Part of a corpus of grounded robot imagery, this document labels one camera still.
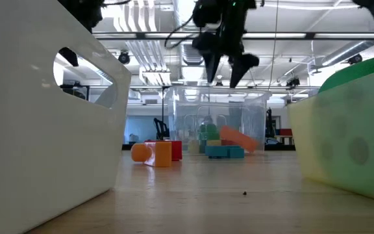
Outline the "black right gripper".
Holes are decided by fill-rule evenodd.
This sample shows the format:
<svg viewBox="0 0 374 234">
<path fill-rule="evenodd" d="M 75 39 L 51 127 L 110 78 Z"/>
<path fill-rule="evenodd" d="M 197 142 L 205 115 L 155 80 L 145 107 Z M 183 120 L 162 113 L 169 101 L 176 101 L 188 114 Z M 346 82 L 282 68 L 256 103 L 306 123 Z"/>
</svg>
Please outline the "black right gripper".
<svg viewBox="0 0 374 234">
<path fill-rule="evenodd" d="M 219 39 L 224 55 L 240 55 L 247 11 L 255 9 L 255 0 L 228 0 L 223 8 L 219 38 L 211 32 L 202 32 L 193 39 L 192 47 L 204 58 L 207 83 L 212 83 L 220 62 Z M 243 76 L 259 65 L 259 58 L 249 53 L 229 57 L 232 68 L 230 87 L 236 88 Z"/>
</svg>

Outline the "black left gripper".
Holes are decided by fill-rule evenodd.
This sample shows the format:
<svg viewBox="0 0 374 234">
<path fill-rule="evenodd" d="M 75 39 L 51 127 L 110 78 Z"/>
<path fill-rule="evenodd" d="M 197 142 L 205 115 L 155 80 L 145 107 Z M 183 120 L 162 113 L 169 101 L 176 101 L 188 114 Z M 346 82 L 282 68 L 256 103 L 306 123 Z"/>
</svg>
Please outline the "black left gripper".
<svg viewBox="0 0 374 234">
<path fill-rule="evenodd" d="M 90 33 L 103 20 L 101 9 L 105 7 L 104 0 L 58 0 L 58 2 Z M 73 67 L 79 66 L 77 55 L 70 48 L 63 47 L 58 53 Z"/>
</svg>

